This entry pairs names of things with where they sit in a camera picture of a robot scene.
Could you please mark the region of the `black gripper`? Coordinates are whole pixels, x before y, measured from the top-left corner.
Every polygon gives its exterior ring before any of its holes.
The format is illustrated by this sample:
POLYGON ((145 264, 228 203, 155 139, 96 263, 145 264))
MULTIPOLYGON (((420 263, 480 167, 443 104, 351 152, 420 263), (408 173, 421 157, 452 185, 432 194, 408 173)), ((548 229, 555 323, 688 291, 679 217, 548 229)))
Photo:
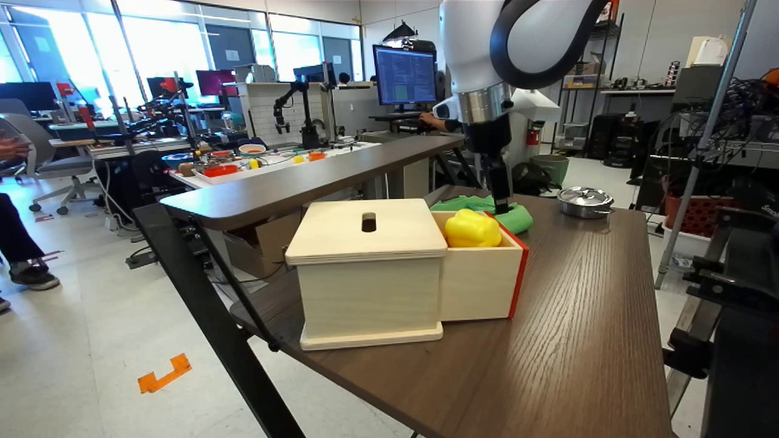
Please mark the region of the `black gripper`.
POLYGON ((483 169, 487 173, 487 188, 498 201, 498 209, 505 212, 512 196, 509 169, 501 157, 501 151, 512 144, 509 116, 501 113, 500 118, 484 124, 471 124, 465 134, 472 151, 483 157, 483 169))

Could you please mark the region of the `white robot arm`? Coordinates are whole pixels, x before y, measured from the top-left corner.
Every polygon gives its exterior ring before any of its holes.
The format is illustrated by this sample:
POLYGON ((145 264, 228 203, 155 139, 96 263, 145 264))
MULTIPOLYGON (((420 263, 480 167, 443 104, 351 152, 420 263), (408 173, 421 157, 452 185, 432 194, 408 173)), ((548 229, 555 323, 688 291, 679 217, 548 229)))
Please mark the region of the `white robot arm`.
POLYGON ((442 33, 461 124, 487 169, 494 212, 512 209, 501 151, 516 89, 564 80, 610 0, 442 0, 442 33))

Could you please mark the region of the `black robot arm on desk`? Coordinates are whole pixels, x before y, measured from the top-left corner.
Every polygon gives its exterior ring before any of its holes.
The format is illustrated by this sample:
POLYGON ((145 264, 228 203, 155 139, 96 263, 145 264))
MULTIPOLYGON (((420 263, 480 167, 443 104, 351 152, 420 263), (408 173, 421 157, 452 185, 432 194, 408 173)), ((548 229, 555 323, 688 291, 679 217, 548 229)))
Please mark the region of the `black robot arm on desk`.
POLYGON ((278 134, 291 134, 292 121, 287 116, 291 102, 299 96, 299 145, 302 147, 323 147, 325 136, 318 128, 318 121, 312 116, 312 104, 309 104, 309 85, 307 83, 292 83, 275 102, 273 102, 273 125, 278 134))

